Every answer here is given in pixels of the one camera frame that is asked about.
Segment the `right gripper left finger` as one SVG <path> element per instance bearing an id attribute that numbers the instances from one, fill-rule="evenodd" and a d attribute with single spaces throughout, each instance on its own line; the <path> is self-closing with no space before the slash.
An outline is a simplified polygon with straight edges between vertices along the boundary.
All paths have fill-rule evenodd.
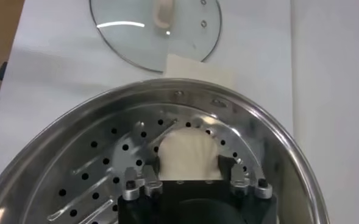
<path id="1" fill-rule="evenodd" d="M 134 167 L 127 167 L 124 172 L 123 200 L 137 200 L 142 193 L 149 198 L 159 198 L 163 193 L 159 171 L 159 158 L 148 161 L 139 172 Z"/>

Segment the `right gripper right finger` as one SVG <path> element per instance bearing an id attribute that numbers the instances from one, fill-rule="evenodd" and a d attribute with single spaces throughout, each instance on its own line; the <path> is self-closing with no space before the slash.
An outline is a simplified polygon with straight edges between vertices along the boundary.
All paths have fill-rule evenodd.
<path id="1" fill-rule="evenodd" d="M 235 195 L 247 195 L 252 193 L 256 198 L 269 200 L 272 198 L 272 186 L 264 179 L 260 178 L 254 183 L 250 175 L 241 164 L 238 164 L 234 158 L 218 156 L 218 167 L 222 179 L 230 183 L 231 192 Z"/>

